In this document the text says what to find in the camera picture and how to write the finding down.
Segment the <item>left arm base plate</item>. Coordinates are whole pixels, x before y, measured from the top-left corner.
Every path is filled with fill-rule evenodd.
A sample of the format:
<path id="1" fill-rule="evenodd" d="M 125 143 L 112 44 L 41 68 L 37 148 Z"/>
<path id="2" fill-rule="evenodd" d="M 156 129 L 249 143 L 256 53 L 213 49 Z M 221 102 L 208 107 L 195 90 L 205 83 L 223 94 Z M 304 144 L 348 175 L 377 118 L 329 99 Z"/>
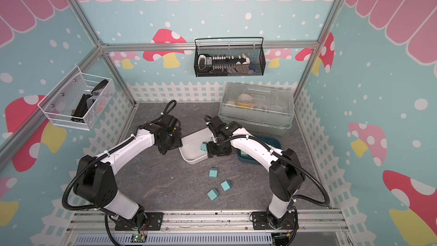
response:
<path id="1" fill-rule="evenodd" d="M 133 219 L 118 217 L 116 231 L 160 231 L 164 213 L 139 212 Z"/>

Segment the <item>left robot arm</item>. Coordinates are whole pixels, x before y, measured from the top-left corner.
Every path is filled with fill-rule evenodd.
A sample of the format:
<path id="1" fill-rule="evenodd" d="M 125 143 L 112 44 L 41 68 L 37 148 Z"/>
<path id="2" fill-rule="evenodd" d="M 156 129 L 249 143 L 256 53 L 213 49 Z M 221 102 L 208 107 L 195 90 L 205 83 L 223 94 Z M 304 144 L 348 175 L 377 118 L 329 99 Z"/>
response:
<path id="1" fill-rule="evenodd" d="M 66 210 L 78 211 L 98 208 L 109 215 L 117 215 L 136 225 L 146 219 L 144 208 L 118 189 L 115 175 L 133 158 L 148 148 L 156 147 L 160 154 L 182 146 L 180 121 L 163 113 L 154 122 L 140 125 L 136 134 L 99 156 L 84 156 L 76 175 L 62 197 Z"/>

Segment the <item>dark teal plastic tray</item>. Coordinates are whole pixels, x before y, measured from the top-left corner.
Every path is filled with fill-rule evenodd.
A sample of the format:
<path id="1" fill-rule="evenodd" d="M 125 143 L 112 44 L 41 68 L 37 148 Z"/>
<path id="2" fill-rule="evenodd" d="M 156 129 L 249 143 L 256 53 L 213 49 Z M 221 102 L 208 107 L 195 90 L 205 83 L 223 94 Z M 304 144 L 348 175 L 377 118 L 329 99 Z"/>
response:
<path id="1" fill-rule="evenodd" d="M 277 138 L 274 137 L 268 137 L 268 136 L 261 136 L 261 135 L 255 135 L 256 138 L 258 138 L 259 140 L 263 141 L 265 144 L 272 146 L 273 148 L 276 149 L 282 149 L 282 145 L 280 143 L 280 141 Z M 240 160 L 243 163 L 247 163 L 247 164 L 255 164 L 255 165 L 262 165 L 262 163 L 260 163 L 257 160 L 257 152 L 253 151 L 251 153 L 247 153 L 248 148 L 245 149 L 238 149 L 237 150 L 237 158 L 238 160 Z M 242 157 L 240 152 L 244 151 L 248 154 L 247 157 Z"/>

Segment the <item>teal plug top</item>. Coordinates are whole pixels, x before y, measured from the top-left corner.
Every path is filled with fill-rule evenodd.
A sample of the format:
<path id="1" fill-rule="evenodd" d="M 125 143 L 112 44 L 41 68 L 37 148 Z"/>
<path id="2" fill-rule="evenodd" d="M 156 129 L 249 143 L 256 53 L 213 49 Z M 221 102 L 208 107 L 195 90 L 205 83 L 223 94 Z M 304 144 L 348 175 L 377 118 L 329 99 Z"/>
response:
<path id="1" fill-rule="evenodd" d="M 208 150 L 207 150 L 207 143 L 206 142 L 203 142 L 201 144 L 200 150 L 203 151 L 203 152 L 206 152 L 206 153 L 208 152 Z"/>

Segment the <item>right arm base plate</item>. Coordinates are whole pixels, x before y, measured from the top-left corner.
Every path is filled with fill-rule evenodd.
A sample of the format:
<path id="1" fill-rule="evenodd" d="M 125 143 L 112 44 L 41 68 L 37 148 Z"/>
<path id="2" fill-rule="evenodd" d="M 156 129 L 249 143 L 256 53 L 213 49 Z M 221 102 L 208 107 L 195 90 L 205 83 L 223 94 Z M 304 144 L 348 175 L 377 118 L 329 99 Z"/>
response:
<path id="1" fill-rule="evenodd" d="M 249 220 L 254 230 L 293 231 L 299 228 L 295 211 L 287 211 L 281 218 L 276 218 L 270 212 L 255 211 L 250 214 Z"/>

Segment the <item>white plastic tray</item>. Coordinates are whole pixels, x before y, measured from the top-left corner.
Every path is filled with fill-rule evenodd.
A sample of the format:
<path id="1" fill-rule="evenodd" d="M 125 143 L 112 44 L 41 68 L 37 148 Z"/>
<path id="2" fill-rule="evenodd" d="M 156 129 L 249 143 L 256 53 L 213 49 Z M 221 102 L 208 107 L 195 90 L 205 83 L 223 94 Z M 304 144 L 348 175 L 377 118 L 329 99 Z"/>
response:
<path id="1" fill-rule="evenodd" d="M 203 142 L 208 143 L 213 140 L 213 134 L 208 129 L 192 133 L 182 138 L 183 146 L 179 148 L 182 158 L 189 164 L 194 165 L 208 158 L 208 152 L 200 150 Z"/>

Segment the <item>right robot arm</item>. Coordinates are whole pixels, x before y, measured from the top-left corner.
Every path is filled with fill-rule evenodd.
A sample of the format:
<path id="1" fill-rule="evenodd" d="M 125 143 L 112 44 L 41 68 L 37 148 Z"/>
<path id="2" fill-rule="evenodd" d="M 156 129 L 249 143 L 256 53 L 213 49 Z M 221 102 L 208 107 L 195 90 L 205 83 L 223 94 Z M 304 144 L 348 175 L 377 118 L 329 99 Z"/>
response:
<path id="1" fill-rule="evenodd" d="M 229 124 L 219 117 L 204 116 L 204 121 L 213 135 L 207 143 L 209 157 L 228 156 L 232 149 L 248 154 L 269 173 L 269 188 L 273 193 L 267 208 L 270 218 L 280 220 L 288 213 L 290 203 L 305 200 L 320 207 L 330 207 L 330 197 L 323 185 L 300 164 L 292 149 L 282 150 L 267 144 L 248 132 L 242 125 L 232 121 Z M 303 182 L 309 179 L 321 192 L 323 200 L 316 200 L 297 194 Z"/>

